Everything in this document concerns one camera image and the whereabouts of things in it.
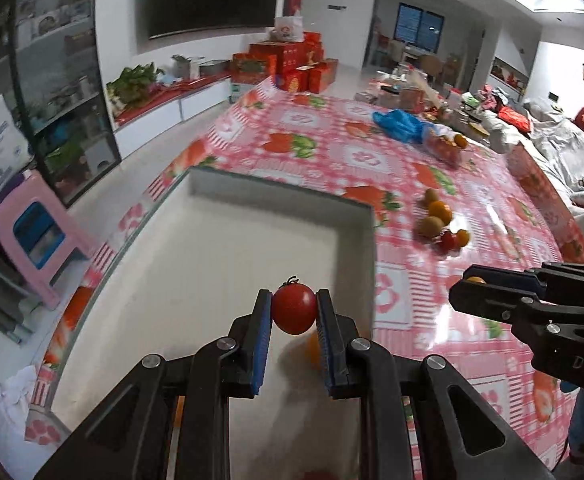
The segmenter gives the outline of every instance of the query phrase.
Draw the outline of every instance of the cabinet door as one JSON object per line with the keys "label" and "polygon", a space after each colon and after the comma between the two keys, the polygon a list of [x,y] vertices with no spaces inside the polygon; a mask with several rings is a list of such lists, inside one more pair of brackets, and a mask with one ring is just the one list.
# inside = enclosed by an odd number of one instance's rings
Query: cabinet door
{"label": "cabinet door", "polygon": [[16,0],[13,34],[25,130],[69,205],[120,160],[102,95],[94,0]]}

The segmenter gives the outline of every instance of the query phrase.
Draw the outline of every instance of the silver pivot bolt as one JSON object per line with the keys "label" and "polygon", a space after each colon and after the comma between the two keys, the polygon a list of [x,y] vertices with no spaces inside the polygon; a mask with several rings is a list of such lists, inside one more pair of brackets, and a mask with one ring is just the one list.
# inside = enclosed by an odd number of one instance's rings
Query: silver pivot bolt
{"label": "silver pivot bolt", "polygon": [[231,350],[236,346],[236,341],[231,337],[221,337],[216,342],[216,347],[220,350]]}
{"label": "silver pivot bolt", "polygon": [[433,370],[442,370],[446,367],[446,360],[443,359],[440,355],[431,355],[427,358],[427,366],[432,368]]}
{"label": "silver pivot bolt", "polygon": [[360,351],[370,350],[370,347],[372,346],[370,344],[370,341],[368,341],[364,337],[357,337],[356,339],[352,339],[351,345],[352,348]]}
{"label": "silver pivot bolt", "polygon": [[161,364],[161,356],[156,354],[147,354],[140,362],[145,368],[156,368]]}

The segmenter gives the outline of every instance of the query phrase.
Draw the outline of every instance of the white tile floor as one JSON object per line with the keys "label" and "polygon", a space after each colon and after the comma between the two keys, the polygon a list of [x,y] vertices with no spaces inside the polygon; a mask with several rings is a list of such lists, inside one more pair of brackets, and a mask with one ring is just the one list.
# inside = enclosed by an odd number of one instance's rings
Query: white tile floor
{"label": "white tile floor", "polygon": [[[374,72],[375,69],[357,70],[339,66],[336,81],[324,95],[352,99],[357,91],[367,87]],[[100,245],[115,231],[118,221],[138,202],[152,180],[194,139],[204,134],[206,128],[227,108],[229,104],[216,105],[148,142],[86,192],[70,208],[70,214]],[[60,277],[58,285],[64,291],[64,299],[56,310],[37,308],[34,311],[30,323],[36,332],[30,341],[20,346],[10,345],[0,353],[1,366],[4,368],[1,375],[9,377],[31,362],[40,362],[57,321],[80,283],[87,265],[85,261],[74,262]],[[49,455],[47,448],[25,442],[14,433],[0,412],[0,460],[14,480],[33,478]]]}

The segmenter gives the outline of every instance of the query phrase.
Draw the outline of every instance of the green plant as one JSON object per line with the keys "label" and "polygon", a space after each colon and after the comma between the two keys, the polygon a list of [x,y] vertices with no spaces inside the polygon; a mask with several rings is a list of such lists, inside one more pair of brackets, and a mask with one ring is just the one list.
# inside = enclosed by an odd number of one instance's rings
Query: green plant
{"label": "green plant", "polygon": [[156,83],[158,74],[165,74],[154,63],[125,67],[118,79],[107,83],[107,94],[118,97],[121,103],[136,108],[144,104],[150,96],[150,86]]}

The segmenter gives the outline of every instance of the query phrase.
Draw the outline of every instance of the red cherry tomato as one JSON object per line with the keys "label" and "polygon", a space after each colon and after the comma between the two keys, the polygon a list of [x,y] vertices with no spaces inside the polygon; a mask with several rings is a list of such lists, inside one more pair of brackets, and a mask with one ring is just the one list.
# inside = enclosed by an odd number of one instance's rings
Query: red cherry tomato
{"label": "red cherry tomato", "polygon": [[307,332],[316,320],[316,296],[312,289],[292,276],[272,296],[272,320],[288,334]]}
{"label": "red cherry tomato", "polygon": [[441,249],[445,252],[451,251],[452,249],[456,248],[456,235],[452,234],[451,231],[445,231],[441,235]]}

